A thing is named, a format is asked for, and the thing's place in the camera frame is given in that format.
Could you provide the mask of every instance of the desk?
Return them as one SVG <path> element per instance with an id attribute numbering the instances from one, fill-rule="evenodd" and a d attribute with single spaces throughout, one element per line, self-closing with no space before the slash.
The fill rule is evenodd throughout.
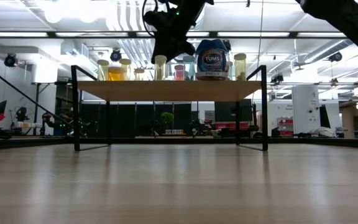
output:
<path id="1" fill-rule="evenodd" d="M 80 151 L 78 90 L 86 91 L 106 101 L 108 144 L 111 144 L 110 101 L 235 101 L 236 144 L 240 144 L 240 101 L 262 89 L 262 132 L 267 150 L 267 71 L 261 65 L 247 80 L 261 72 L 262 81 L 78 81 L 77 70 L 91 74 L 77 65 L 71 66 L 73 90 L 73 125 L 75 150 Z"/>

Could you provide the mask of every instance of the monitor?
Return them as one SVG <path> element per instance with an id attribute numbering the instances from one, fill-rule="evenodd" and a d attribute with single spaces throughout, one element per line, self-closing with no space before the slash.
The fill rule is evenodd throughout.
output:
<path id="1" fill-rule="evenodd" d="M 6 109 L 6 100 L 0 102 L 0 114 L 5 113 L 5 109 Z"/>

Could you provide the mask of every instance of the glass jar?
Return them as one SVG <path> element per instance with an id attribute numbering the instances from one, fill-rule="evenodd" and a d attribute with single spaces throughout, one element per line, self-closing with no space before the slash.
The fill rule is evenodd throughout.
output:
<path id="1" fill-rule="evenodd" d="M 119 81 L 121 80 L 121 67 L 109 67 L 108 81 Z"/>
<path id="2" fill-rule="evenodd" d="M 131 80 L 131 60 L 123 58 L 120 59 L 119 63 L 121 64 L 120 80 Z"/>
<path id="3" fill-rule="evenodd" d="M 109 62 L 107 60 L 98 60 L 98 80 L 106 81 L 108 79 Z"/>
<path id="4" fill-rule="evenodd" d="M 144 77 L 144 69 L 143 68 L 137 68 L 135 69 L 135 80 L 145 80 L 145 77 Z"/>
<path id="5" fill-rule="evenodd" d="M 164 80 L 167 69 L 167 57 L 164 55 L 155 56 L 154 80 Z"/>
<path id="6" fill-rule="evenodd" d="M 236 74 L 234 71 L 234 64 L 233 62 L 230 62 L 229 64 L 229 75 L 227 76 L 229 80 L 236 80 Z"/>
<path id="7" fill-rule="evenodd" d="M 185 66 L 185 80 L 194 80 L 195 79 L 195 68 L 194 68 L 194 56 L 184 56 L 183 64 Z"/>
<path id="8" fill-rule="evenodd" d="M 234 56 L 234 66 L 236 68 L 237 81 L 246 81 L 246 60 L 247 55 L 244 53 L 239 53 Z"/>
<path id="9" fill-rule="evenodd" d="M 174 69 L 175 69 L 175 80 L 183 81 L 185 79 L 185 66 L 176 65 Z"/>

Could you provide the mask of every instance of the potted plant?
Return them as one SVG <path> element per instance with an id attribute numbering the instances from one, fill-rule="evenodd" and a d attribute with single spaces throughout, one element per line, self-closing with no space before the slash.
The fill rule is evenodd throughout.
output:
<path id="1" fill-rule="evenodd" d="M 161 120 L 165 124 L 164 128 L 167 129 L 168 124 L 172 123 L 172 121 L 173 121 L 173 114 L 164 112 L 161 114 Z"/>

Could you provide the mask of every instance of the jar lid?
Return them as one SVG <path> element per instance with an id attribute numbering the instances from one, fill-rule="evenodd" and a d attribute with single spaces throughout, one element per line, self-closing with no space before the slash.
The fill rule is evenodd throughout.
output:
<path id="1" fill-rule="evenodd" d="M 155 63 L 162 65 L 167 62 L 167 57 L 164 55 L 157 55 L 154 57 Z"/>
<path id="2" fill-rule="evenodd" d="M 130 64 L 131 64 L 131 60 L 123 58 L 123 59 L 120 59 L 119 63 L 120 63 L 121 65 L 130 65 Z"/>
<path id="3" fill-rule="evenodd" d="M 244 53 L 239 53 L 234 56 L 234 60 L 245 60 L 247 58 L 247 55 Z"/>
<path id="4" fill-rule="evenodd" d="M 174 66 L 174 69 L 175 70 L 184 70 L 185 69 L 185 66 L 183 66 L 183 65 L 176 65 L 176 66 Z"/>
<path id="5" fill-rule="evenodd" d="M 194 62 L 194 60 L 195 60 L 194 56 L 191 55 L 187 55 L 183 57 L 184 62 Z"/>
<path id="6" fill-rule="evenodd" d="M 107 61 L 107 60 L 103 60 L 103 59 L 101 59 L 101 60 L 98 60 L 98 65 L 101 65 L 101 66 L 109 66 L 109 61 Z"/>
<path id="7" fill-rule="evenodd" d="M 144 69 L 143 68 L 137 68 L 137 69 L 135 69 L 135 73 L 139 73 L 139 74 L 144 73 Z"/>

